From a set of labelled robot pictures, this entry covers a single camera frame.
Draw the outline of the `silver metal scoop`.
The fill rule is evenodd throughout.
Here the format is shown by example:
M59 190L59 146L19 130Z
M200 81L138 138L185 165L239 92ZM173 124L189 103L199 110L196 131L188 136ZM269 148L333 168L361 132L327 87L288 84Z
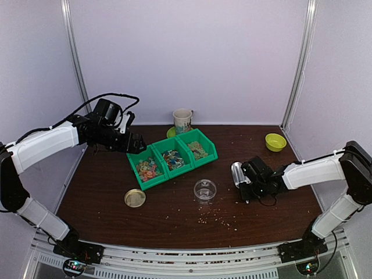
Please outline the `silver metal scoop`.
M231 165L232 179L235 187L238 189L240 183L250 183L250 180L244 175L241 166L242 166L241 162L234 162Z

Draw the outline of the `green candy bin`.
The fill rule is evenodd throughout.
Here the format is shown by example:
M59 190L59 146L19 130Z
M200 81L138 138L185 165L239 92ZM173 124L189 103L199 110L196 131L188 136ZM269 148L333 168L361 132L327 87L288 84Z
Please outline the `green candy bin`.
M186 150L191 154L195 168L199 168L217 160L218 154L214 143L198 128L177 135Z
M131 169L142 191L146 191L169 179L163 159L152 146L139 154L127 154Z
M160 159L165 163L169 178L175 178L191 171L194 163L184 144L176 137L164 139L153 144Z

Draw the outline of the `clear plastic round container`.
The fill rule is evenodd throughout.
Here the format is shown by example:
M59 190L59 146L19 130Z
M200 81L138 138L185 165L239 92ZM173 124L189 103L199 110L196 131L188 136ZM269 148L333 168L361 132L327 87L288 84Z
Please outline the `clear plastic round container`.
M194 186L195 200L201 205L212 203L216 193L217 187L215 183L207 179L199 180Z

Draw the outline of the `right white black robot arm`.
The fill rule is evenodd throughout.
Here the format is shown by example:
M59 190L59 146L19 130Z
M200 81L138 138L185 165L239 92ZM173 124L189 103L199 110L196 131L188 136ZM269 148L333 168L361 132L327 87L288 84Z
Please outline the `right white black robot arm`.
M371 156L356 141L347 142L344 148L331 154L296 161L278 170L255 156L247 162L234 163L231 172L246 203L307 185L346 181L343 194L314 220L298 243L298 252L306 257L318 250L320 241L341 223L371 204Z

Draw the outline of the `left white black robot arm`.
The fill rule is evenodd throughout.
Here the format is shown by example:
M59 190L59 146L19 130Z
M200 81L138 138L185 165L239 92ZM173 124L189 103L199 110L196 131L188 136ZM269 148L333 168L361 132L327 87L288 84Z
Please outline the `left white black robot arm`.
M1 211L17 214L45 231L71 258L84 252L78 233L32 198L20 175L60 151L83 144L136 155L145 151L143 136L129 130L134 113L108 100L108 96L105 93L93 98L96 105L85 116L74 110L52 126L33 129L17 141L1 145Z

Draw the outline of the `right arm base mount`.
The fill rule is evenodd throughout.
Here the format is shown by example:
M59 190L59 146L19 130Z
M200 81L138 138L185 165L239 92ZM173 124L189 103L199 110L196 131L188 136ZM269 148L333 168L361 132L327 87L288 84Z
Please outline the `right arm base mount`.
M287 242L277 247L281 263L298 261L309 257L315 257L319 253L328 251L328 247L322 241L305 241Z

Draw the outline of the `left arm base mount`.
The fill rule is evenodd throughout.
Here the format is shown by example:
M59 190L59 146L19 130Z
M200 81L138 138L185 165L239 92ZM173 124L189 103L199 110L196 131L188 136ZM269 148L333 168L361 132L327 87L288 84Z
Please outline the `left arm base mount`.
M53 253L64 257L78 259L88 264L100 264L104 247L79 240L57 241Z

